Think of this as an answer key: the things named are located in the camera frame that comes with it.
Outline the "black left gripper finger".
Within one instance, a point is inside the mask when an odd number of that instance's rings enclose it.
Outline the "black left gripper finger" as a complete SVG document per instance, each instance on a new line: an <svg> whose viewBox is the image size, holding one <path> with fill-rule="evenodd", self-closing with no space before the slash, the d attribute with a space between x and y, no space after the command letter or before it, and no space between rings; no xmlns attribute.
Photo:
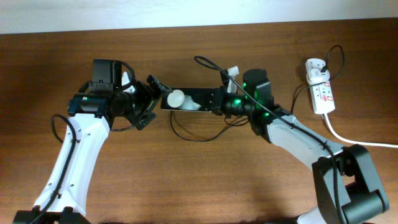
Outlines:
<svg viewBox="0 0 398 224"><path fill-rule="evenodd" d="M153 99L163 98L173 92L173 89L158 81L153 75L147 77L147 83L153 91Z"/></svg>
<svg viewBox="0 0 398 224"><path fill-rule="evenodd" d="M155 118L156 114L154 113L155 105L152 105L144 110L144 112L140 115L135 123L135 127L137 130L143 130L149 123L151 123Z"/></svg>

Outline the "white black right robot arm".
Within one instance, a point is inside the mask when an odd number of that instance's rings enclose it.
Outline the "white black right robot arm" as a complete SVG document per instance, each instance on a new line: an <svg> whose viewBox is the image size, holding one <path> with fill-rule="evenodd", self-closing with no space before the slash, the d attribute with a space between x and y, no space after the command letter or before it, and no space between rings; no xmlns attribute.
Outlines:
<svg viewBox="0 0 398 224"><path fill-rule="evenodd" d="M366 223L389 210L389 199L369 151L360 144L344 146L317 134L274 103L263 69L248 70L242 94L224 86L209 97L217 115L247 116L253 132L285 149L313 173L317 206L289 223Z"/></svg>

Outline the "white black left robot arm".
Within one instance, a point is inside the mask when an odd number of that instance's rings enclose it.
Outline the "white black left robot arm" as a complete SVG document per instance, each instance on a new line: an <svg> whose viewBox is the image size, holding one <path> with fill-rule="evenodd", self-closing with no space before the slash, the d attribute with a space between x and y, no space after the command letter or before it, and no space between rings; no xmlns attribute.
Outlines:
<svg viewBox="0 0 398 224"><path fill-rule="evenodd" d="M98 154L113 121L126 118L142 130L154 118L154 107L172 92L152 75L133 80L89 82L89 93L77 93L68 106L62 148L52 174L31 210L17 211L14 223L88 223L86 198Z"/></svg>

